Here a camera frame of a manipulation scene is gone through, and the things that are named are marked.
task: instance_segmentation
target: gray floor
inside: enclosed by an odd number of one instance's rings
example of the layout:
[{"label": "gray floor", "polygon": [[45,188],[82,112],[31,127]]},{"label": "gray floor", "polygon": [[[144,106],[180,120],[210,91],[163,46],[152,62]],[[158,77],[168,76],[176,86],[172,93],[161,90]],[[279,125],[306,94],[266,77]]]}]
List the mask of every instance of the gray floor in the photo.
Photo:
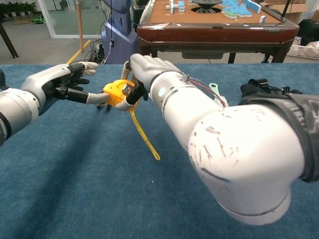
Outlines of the gray floor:
[{"label": "gray floor", "polygon": [[[13,59],[4,41],[0,38],[0,64],[60,64],[68,61],[79,49],[79,39],[52,39],[45,24],[14,25],[13,21],[3,22],[3,26],[9,35],[18,55]],[[89,51],[87,47],[76,60],[83,59]],[[210,60],[211,63],[227,63],[229,54],[224,54],[221,60]],[[159,57],[172,63],[207,63],[209,60],[183,59],[180,53],[159,52]],[[237,54],[235,63],[260,63],[264,58],[261,53]],[[316,60],[286,57],[285,63],[317,63]]]}]

